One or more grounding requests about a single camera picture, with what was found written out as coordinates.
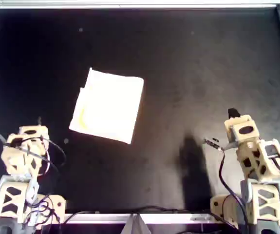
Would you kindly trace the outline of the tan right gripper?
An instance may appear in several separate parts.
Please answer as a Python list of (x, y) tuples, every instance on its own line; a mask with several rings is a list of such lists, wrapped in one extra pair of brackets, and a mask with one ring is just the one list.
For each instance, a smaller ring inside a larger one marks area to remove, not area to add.
[(224, 125), (229, 143), (239, 145), (259, 138), (259, 130), (250, 115), (241, 115), (236, 108), (229, 108), (227, 111), (228, 119)]

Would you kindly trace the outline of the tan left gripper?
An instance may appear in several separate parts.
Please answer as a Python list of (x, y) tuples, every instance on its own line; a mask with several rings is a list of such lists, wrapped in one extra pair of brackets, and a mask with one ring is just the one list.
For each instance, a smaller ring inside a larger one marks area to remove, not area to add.
[(41, 116), (37, 119), (38, 125), (28, 125), (19, 127), (19, 136), (22, 140), (19, 142), (19, 146), (27, 142), (40, 142), (43, 143), (46, 147), (49, 146), (49, 129), (42, 125)]

